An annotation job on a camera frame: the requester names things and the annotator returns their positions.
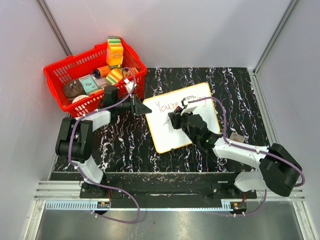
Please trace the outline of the red capped whiteboard marker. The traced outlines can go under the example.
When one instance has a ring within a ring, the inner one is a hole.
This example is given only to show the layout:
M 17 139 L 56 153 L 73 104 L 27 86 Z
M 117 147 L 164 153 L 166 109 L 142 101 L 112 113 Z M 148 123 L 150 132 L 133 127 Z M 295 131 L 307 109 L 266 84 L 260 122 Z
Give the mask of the red capped whiteboard marker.
M 173 112 L 171 112 L 171 114 L 176 113 L 180 108 L 181 108 L 180 106 L 177 106 L 177 107 L 174 109 L 174 111 L 173 111 Z M 166 119 L 165 119 L 164 125 L 166 125 L 166 124 L 170 121 L 169 114 L 170 114 L 170 113 L 168 113 L 168 114 L 167 114 L 167 116 L 166 116 Z

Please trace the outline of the yellow framed whiteboard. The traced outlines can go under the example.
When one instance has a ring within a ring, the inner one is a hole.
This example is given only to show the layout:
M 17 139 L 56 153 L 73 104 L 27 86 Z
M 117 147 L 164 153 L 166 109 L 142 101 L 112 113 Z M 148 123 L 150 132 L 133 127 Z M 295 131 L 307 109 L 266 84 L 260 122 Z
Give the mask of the yellow framed whiteboard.
M 194 96 L 198 100 L 211 95 L 209 84 L 202 82 L 143 101 L 143 104 L 152 110 L 152 113 L 145 116 L 157 153 L 166 153 L 192 143 L 181 129 L 173 129 L 171 123 L 167 121 L 168 113 L 173 112 L 178 106 L 182 107 L 181 101 L 185 97 Z

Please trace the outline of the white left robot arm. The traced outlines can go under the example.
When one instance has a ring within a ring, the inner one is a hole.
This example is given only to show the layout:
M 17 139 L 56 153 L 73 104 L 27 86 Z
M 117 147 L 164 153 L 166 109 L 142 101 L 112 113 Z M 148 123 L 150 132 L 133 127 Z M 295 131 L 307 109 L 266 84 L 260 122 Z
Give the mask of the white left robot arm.
M 106 196 L 109 189 L 104 172 L 92 156 L 94 132 L 110 124 L 119 112 L 125 111 L 138 116 L 152 113 L 136 94 L 120 97 L 119 88 L 111 85 L 104 88 L 98 109 L 77 118 L 65 117 L 61 122 L 55 153 L 68 159 L 98 198 Z

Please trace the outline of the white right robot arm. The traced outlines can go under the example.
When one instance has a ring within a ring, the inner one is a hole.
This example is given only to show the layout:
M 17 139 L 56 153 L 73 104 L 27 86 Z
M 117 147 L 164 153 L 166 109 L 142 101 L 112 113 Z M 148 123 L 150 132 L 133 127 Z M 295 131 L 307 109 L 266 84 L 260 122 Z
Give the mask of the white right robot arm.
M 267 147 L 233 143 L 222 134 L 209 130 L 199 114 L 181 107 L 168 113 L 167 119 L 173 129 L 182 130 L 202 154 L 254 167 L 254 171 L 238 173 L 228 184 L 227 192 L 233 198 L 251 190 L 265 189 L 289 197 L 301 176 L 302 167 L 281 144 L 273 143 Z

